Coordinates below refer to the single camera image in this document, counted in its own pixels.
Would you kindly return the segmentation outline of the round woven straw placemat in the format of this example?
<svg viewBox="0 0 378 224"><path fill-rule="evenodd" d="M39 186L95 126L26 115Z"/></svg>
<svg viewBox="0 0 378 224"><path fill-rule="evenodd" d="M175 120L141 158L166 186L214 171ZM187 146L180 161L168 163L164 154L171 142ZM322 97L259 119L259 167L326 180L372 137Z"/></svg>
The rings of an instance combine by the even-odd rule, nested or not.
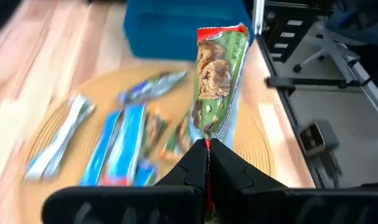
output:
<svg viewBox="0 0 378 224"><path fill-rule="evenodd" d="M146 108L156 110L168 119L167 130L150 154L150 160L158 167L156 179L160 180L177 163L177 159L164 159L160 152L191 106L195 77L192 66L144 65L109 72L83 84L76 92L87 96L94 103L94 110L73 135L62 158L59 174L50 179L27 180L24 184L47 191L78 185L100 139L108 115L122 107L117 101L118 93L157 73L178 70L188 73L184 81L172 91L150 101ZM274 157L262 120L244 101L240 102L233 149L247 162L265 174L275 177Z"/></svg>

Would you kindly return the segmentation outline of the blue plastic bin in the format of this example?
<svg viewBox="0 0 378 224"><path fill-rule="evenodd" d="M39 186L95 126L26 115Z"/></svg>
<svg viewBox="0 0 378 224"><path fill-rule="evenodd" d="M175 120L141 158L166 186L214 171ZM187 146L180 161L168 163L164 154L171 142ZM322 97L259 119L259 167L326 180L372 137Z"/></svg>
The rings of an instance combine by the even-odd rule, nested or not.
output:
<svg viewBox="0 0 378 224"><path fill-rule="evenodd" d="M243 0L128 0L124 31L140 58L195 61L197 29L242 22L254 40Z"/></svg>

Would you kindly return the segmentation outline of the dark blue office chair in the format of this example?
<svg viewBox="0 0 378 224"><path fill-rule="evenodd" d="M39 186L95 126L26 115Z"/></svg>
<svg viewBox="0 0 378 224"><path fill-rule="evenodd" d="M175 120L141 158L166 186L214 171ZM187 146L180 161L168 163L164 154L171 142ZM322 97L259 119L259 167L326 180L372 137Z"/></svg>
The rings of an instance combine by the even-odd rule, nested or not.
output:
<svg viewBox="0 0 378 224"><path fill-rule="evenodd" d="M359 42L361 45L378 46L378 0L336 0L334 13L323 25L323 38L307 37L315 44L321 44L321 50L293 67L298 73L308 62L329 54L335 61L342 74L350 75L350 69L361 58L342 46L342 42L333 39L338 34L349 41ZM373 61L373 67L378 74L378 60Z"/></svg>

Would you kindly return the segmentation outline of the silver aluminium post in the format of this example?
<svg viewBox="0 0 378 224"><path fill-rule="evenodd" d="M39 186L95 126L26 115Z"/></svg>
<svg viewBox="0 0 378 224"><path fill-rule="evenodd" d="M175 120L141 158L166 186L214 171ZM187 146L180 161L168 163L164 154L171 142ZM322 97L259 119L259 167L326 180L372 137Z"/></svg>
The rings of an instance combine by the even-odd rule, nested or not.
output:
<svg viewBox="0 0 378 224"><path fill-rule="evenodd" d="M264 23L265 0L254 0L252 21L255 35L261 35Z"/></svg>

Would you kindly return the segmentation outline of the green Chewy granola bar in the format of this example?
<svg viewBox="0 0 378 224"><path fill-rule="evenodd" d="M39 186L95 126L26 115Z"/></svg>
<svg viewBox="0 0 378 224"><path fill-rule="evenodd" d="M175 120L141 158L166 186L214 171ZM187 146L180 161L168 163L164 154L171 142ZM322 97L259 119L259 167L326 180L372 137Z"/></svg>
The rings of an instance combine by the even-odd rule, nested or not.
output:
<svg viewBox="0 0 378 224"><path fill-rule="evenodd" d="M155 149L168 124L169 119L159 110L149 110L147 112L142 138L142 150L145 157L148 157Z"/></svg>
<svg viewBox="0 0 378 224"><path fill-rule="evenodd" d="M161 150L163 159L179 161L193 145L189 124L190 112L187 111Z"/></svg>
<svg viewBox="0 0 378 224"><path fill-rule="evenodd" d="M216 138L233 149L249 40L248 28L242 23L197 30L198 54L190 117L193 140Z"/></svg>

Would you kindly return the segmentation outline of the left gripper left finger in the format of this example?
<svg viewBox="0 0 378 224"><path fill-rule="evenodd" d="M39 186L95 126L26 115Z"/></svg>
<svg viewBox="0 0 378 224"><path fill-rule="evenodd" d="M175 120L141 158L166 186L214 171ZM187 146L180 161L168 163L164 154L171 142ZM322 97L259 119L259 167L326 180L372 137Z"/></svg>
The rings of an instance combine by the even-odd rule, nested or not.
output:
<svg viewBox="0 0 378 224"><path fill-rule="evenodd" d="M67 187L49 196L43 224L204 224L208 150L197 140L151 187Z"/></svg>

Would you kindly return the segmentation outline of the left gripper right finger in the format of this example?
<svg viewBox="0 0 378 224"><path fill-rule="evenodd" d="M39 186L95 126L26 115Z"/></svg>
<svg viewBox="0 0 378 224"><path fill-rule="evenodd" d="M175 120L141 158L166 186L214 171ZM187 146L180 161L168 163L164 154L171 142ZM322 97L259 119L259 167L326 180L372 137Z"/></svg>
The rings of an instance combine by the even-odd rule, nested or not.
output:
<svg viewBox="0 0 378 224"><path fill-rule="evenodd" d="M290 188L217 139L211 140L211 194L221 224L378 224L378 182Z"/></svg>

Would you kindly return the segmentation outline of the dark blue Chewy granola bar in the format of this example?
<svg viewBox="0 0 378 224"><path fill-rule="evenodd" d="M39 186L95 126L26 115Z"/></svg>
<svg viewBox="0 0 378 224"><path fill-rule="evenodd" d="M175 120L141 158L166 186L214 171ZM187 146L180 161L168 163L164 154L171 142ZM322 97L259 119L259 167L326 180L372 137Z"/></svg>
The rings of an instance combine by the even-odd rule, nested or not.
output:
<svg viewBox="0 0 378 224"><path fill-rule="evenodd" d="M124 105L144 102L167 93L182 82L188 70L160 72L118 94L118 102Z"/></svg>

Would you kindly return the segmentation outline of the black labelled controller box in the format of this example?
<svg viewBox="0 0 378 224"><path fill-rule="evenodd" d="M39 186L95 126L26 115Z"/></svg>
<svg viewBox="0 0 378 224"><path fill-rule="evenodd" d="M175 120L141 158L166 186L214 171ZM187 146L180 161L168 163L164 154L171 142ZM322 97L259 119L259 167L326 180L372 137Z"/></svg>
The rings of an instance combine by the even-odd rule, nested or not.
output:
<svg viewBox="0 0 378 224"><path fill-rule="evenodd" d="M263 31L273 61L285 63L314 23L311 16L270 12Z"/></svg>

